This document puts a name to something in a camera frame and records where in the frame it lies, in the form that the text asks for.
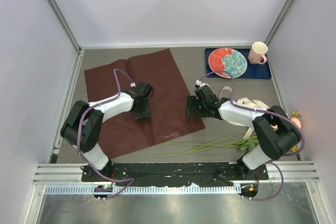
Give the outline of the dark red wrapping paper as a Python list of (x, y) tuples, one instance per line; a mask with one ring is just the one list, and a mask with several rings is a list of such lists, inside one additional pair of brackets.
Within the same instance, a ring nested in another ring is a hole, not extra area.
[(103, 123), (98, 143), (109, 158), (205, 129), (202, 119), (186, 115), (190, 92), (169, 49), (86, 70), (88, 101), (97, 102), (117, 93), (114, 69), (123, 70), (118, 74), (121, 90), (128, 89), (131, 81), (144, 81), (154, 88), (154, 94), (149, 100), (149, 119), (136, 120), (127, 112)]

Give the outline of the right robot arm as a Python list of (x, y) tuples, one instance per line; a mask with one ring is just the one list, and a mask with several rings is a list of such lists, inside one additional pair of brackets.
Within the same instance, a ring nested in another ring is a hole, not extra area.
[(197, 86), (195, 94), (186, 100), (186, 115), (189, 118), (232, 121), (254, 130), (258, 146), (237, 161), (237, 173), (242, 179), (250, 179), (260, 166), (277, 161), (292, 147), (303, 143), (300, 127), (279, 106), (259, 109), (239, 104), (232, 98), (220, 99), (206, 84)]

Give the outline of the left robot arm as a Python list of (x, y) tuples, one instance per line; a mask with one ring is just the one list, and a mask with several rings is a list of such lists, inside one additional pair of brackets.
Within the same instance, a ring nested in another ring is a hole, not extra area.
[(112, 174), (111, 167), (107, 165), (111, 162), (110, 158), (98, 144), (103, 123), (125, 112), (131, 112), (136, 120), (149, 119), (149, 100), (153, 93), (154, 88), (141, 81), (139, 84), (132, 83), (129, 90), (112, 97), (91, 103), (79, 100), (72, 106), (60, 136), (94, 167), (93, 174), (98, 180), (105, 182)]

